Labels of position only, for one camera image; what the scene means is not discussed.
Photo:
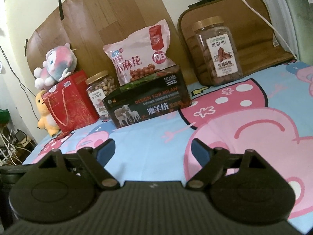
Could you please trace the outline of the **black cardboard box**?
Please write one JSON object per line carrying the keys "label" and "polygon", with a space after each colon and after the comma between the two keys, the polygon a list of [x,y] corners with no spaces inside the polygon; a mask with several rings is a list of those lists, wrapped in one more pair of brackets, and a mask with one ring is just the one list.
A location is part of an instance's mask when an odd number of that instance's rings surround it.
{"label": "black cardboard box", "polygon": [[127,83],[103,100],[118,128],[162,116],[192,104],[179,65]]}

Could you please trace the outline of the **green box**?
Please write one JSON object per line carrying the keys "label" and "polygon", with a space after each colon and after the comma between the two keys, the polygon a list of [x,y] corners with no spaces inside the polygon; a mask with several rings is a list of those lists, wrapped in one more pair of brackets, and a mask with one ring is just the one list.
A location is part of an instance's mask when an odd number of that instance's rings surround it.
{"label": "green box", "polygon": [[10,120],[10,113],[7,109],[3,110],[0,109],[0,125],[1,126],[5,126],[8,124],[9,120]]}

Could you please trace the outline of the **pink grey plush toy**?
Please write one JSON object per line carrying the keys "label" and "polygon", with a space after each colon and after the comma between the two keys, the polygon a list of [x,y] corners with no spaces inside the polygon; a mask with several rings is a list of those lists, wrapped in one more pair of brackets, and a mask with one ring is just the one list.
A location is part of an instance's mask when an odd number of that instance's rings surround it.
{"label": "pink grey plush toy", "polygon": [[38,90],[48,91],[55,84],[74,73],[77,66],[77,57],[71,49],[71,44],[57,46],[46,54],[42,67],[33,71],[36,78],[34,85]]}

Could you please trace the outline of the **large pecan jar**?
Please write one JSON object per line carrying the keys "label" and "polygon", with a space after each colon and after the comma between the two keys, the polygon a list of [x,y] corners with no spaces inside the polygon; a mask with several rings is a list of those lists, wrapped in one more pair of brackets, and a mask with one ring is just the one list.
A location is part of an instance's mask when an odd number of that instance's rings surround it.
{"label": "large pecan jar", "polygon": [[212,85],[226,84],[243,77],[235,41],[220,16],[200,20],[193,24],[192,30]]}

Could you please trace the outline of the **red gift bag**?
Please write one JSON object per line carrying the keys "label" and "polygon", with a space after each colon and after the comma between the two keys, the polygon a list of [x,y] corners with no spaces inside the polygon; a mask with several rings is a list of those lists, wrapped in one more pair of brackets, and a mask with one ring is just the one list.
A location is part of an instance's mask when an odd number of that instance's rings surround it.
{"label": "red gift bag", "polygon": [[60,130],[68,134],[98,121],[99,115],[87,94],[86,74],[75,72],[42,95]]}

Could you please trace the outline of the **yellow plush toy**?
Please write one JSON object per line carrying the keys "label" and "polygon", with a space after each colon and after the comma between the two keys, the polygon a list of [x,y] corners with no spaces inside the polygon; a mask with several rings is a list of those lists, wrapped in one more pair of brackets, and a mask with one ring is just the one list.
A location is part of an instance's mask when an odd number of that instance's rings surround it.
{"label": "yellow plush toy", "polygon": [[46,93],[46,90],[41,90],[36,95],[36,105],[38,112],[40,114],[40,119],[38,121],[38,128],[39,129],[46,129],[48,134],[51,137],[57,135],[60,131],[59,126],[57,125],[56,121],[54,120],[53,116],[50,114],[45,101],[42,98],[42,95]]}

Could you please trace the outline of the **pink white snack bag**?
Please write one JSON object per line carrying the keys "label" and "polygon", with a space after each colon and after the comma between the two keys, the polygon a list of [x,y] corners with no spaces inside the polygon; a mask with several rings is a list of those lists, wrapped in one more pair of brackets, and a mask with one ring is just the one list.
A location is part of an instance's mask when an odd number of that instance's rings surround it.
{"label": "pink white snack bag", "polygon": [[170,30],[165,19],[130,34],[126,39],[104,45],[103,50],[112,60],[120,85],[174,66],[167,57]]}

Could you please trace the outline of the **brown seat cushion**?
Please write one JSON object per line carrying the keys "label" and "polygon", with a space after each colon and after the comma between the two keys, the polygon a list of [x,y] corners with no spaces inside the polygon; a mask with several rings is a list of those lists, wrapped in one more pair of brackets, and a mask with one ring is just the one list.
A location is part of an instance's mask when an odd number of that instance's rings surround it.
{"label": "brown seat cushion", "polygon": [[178,19],[180,39],[200,84],[210,86],[209,73],[192,30],[194,23],[220,16],[234,38],[243,75],[292,60],[294,56],[281,44],[274,46],[278,35],[262,19],[270,19],[263,0],[217,0],[188,9]]}

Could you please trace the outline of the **small gold-lid nut jar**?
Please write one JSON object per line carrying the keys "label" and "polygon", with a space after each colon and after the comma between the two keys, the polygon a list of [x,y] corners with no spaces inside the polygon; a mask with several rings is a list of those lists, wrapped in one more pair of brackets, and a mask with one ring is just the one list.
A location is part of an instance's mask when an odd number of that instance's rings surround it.
{"label": "small gold-lid nut jar", "polygon": [[117,89],[115,79],[109,75],[107,70],[103,70],[86,79],[87,94],[101,120],[108,120],[109,113],[103,100]]}

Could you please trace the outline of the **wooden headboard panel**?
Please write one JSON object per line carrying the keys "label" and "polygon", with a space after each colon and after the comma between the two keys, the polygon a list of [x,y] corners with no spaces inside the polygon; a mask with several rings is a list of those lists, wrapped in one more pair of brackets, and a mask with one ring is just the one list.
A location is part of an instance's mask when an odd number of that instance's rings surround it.
{"label": "wooden headboard panel", "polygon": [[162,0],[64,0],[28,39],[29,69],[40,67],[47,51],[68,42],[77,57],[77,70],[87,76],[107,70],[115,76],[104,45],[162,19],[170,29],[167,56],[180,66],[186,84],[192,84],[197,81],[193,66]]}

